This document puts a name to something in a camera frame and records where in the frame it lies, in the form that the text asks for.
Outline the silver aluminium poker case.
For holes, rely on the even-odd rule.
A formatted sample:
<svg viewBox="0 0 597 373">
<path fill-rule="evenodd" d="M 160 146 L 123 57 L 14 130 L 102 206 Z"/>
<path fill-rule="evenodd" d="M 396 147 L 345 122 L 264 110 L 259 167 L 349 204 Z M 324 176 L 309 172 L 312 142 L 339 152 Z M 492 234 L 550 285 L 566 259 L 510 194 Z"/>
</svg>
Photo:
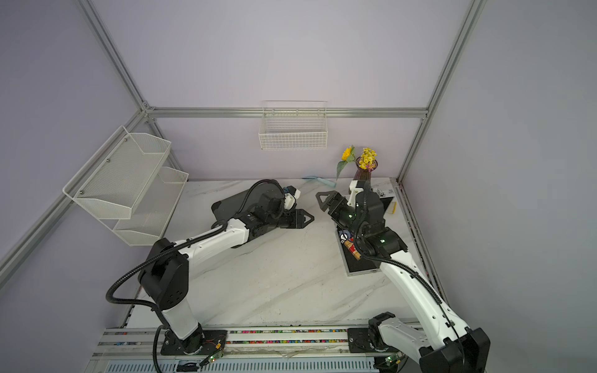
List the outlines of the silver aluminium poker case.
<svg viewBox="0 0 597 373">
<path fill-rule="evenodd" d="M 368 187 L 364 191 L 374 190 L 371 187 Z M 392 199 L 390 197 L 385 198 L 387 199 L 388 208 Z M 398 233 L 388 227 L 387 224 L 377 232 L 367 230 L 366 232 L 360 231 L 359 233 L 350 233 L 348 230 L 337 226 L 337 234 L 342 245 L 345 240 L 350 239 L 353 241 L 356 249 L 362 256 L 360 260 L 356 260 L 345 248 L 345 252 L 352 256 L 348 261 L 348 271 L 351 273 L 365 270 L 377 270 L 379 269 L 380 264 L 385 260 L 390 260 L 393 254 L 399 252 L 406 253 L 408 251 L 408 246 L 404 240 Z"/>
</svg>

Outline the dark grey poker case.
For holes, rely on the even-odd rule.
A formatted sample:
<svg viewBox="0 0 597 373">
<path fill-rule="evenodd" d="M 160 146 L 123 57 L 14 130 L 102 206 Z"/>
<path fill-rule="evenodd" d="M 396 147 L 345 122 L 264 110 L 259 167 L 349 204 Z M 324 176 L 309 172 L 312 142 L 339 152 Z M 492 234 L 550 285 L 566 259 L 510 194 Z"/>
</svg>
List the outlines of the dark grey poker case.
<svg viewBox="0 0 597 373">
<path fill-rule="evenodd" d="M 256 239 L 263 234 L 264 228 L 264 220 L 258 214 L 260 211 L 258 201 L 257 188 L 216 201 L 211 206 L 211 211 L 215 216 L 215 223 L 211 228 L 218 228 L 230 219 L 237 219 L 247 224 L 249 230 L 247 242 Z"/>
</svg>

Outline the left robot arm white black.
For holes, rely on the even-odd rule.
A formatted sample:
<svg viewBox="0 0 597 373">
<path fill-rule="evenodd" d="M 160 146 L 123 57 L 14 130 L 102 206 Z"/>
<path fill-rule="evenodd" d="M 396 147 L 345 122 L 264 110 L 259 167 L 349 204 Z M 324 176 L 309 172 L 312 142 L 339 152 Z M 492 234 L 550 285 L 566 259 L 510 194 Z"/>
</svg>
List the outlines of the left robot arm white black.
<svg viewBox="0 0 597 373">
<path fill-rule="evenodd" d="M 314 216 L 298 208 L 300 192 L 277 180 L 254 183 L 248 190 L 212 205 L 216 223 L 206 233 L 153 244 L 148 258 L 109 287 L 106 300 L 146 306 L 190 353 L 205 339 L 188 301 L 191 272 L 203 262 L 279 229 L 303 229 Z"/>
</svg>

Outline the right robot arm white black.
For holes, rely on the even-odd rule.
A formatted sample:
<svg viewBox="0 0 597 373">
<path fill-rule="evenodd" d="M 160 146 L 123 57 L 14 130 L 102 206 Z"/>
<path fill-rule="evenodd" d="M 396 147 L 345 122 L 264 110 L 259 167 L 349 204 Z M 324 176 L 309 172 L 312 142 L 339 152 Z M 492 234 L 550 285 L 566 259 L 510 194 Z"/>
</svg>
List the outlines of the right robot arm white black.
<svg viewBox="0 0 597 373">
<path fill-rule="evenodd" d="M 377 193 L 358 187 L 350 197 L 337 191 L 317 193 L 320 209 L 351 236 L 354 251 L 372 261 L 398 288 L 422 329 L 416 330 L 384 312 L 368 322 L 368 346 L 379 352 L 395 349 L 416 361 L 422 372 L 483 372 L 491 341 L 472 329 L 433 289 L 415 264 L 401 237 L 387 226 Z"/>
</svg>

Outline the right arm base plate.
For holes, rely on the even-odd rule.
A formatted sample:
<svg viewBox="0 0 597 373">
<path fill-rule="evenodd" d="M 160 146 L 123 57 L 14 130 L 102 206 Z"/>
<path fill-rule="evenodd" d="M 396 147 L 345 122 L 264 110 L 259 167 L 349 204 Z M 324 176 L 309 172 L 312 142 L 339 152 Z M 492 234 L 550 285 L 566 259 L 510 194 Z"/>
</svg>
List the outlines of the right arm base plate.
<svg viewBox="0 0 597 373">
<path fill-rule="evenodd" d="M 348 350 L 350 353 L 382 353 L 388 347 L 376 346 L 372 342 L 368 328 L 348 328 Z"/>
</svg>

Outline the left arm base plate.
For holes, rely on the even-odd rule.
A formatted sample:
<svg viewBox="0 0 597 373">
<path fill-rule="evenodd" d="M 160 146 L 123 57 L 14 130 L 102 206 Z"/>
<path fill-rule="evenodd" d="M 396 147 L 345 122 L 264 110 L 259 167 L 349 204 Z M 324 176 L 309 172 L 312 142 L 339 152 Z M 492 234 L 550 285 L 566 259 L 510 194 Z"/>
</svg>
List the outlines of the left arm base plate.
<svg viewBox="0 0 597 373">
<path fill-rule="evenodd" d="M 223 329 L 203 330 L 181 340 L 171 330 L 165 332 L 165 339 L 160 354 L 163 356 L 199 355 L 212 356 L 225 348 L 228 331 Z"/>
</svg>

